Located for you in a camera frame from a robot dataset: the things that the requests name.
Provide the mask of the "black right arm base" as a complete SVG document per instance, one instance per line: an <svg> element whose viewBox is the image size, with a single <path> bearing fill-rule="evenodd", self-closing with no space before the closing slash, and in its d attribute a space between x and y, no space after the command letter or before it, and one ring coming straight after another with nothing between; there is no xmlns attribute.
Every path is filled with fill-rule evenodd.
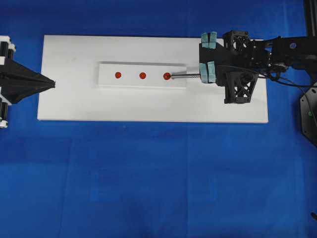
<svg viewBox="0 0 317 238"><path fill-rule="evenodd" d="M317 85L311 87L299 99L301 113L302 134L317 146L317 126L314 119L317 118Z"/></svg>

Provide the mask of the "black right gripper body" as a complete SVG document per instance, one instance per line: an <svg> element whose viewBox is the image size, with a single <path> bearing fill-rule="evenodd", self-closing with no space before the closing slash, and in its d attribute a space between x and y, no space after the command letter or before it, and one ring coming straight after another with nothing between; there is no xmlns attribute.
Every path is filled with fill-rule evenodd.
<svg viewBox="0 0 317 238"><path fill-rule="evenodd" d="M221 62L226 104L249 103L260 75L271 68L272 40L252 40L246 31L231 30L222 35L230 58Z"/></svg>

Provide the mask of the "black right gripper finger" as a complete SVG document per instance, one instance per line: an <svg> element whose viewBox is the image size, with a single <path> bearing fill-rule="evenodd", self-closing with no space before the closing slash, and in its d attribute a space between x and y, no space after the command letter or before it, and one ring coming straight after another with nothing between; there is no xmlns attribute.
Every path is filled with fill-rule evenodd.
<svg viewBox="0 0 317 238"><path fill-rule="evenodd" d="M226 86L225 65L217 64L214 61L199 63L200 80L204 84L216 84L219 87Z"/></svg>
<svg viewBox="0 0 317 238"><path fill-rule="evenodd" d="M217 32L206 32L201 35L199 62L221 62L225 59L225 53L225 48L217 42Z"/></svg>

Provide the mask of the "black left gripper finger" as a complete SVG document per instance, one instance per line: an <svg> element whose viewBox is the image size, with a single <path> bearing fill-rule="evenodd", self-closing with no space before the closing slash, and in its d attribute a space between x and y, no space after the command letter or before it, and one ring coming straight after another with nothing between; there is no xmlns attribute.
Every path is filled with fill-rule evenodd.
<svg viewBox="0 0 317 238"><path fill-rule="evenodd" d="M23 65L7 58L5 58L4 63L0 65L0 73L10 79L54 83L53 80L47 78L46 76L34 72L29 68L26 68Z"/></svg>
<svg viewBox="0 0 317 238"><path fill-rule="evenodd" d="M55 88L55 82L35 82L22 81L13 82L1 86L0 94L5 97L11 104L17 104L22 99L31 95L44 92L51 88Z"/></svg>

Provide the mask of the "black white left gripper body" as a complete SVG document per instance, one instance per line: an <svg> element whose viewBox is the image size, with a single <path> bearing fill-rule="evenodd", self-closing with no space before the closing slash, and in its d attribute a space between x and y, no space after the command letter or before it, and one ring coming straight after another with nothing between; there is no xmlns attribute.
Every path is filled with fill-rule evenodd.
<svg viewBox="0 0 317 238"><path fill-rule="evenodd" d="M5 87L8 87L8 77L5 74L5 66L7 66L8 60L12 60L14 53L16 52L16 46L11 42L9 36L0 36L0 127L7 128L7 113L8 107L12 105L12 102L5 92Z"/></svg>

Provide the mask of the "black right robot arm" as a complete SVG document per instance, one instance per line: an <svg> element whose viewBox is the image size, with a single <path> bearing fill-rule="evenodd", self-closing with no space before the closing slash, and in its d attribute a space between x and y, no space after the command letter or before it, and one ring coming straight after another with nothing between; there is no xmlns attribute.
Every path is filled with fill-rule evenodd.
<svg viewBox="0 0 317 238"><path fill-rule="evenodd" d="M289 67L317 76L316 37L277 37L252 40L247 31L231 30L217 42L217 33L203 33L199 44L202 83L225 89L226 104L244 104L251 97L259 75L278 81Z"/></svg>

